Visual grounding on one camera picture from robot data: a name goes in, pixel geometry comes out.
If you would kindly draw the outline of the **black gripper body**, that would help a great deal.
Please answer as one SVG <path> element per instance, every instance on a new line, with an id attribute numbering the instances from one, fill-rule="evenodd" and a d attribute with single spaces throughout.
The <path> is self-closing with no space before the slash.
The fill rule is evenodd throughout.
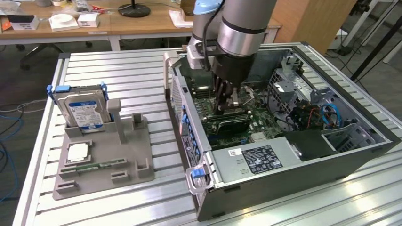
<path id="1" fill-rule="evenodd" d="M 232 55 L 219 55 L 212 62 L 214 83 L 218 81 L 228 81 L 231 84 L 240 84 L 251 71 L 256 54 L 246 57 Z"/>

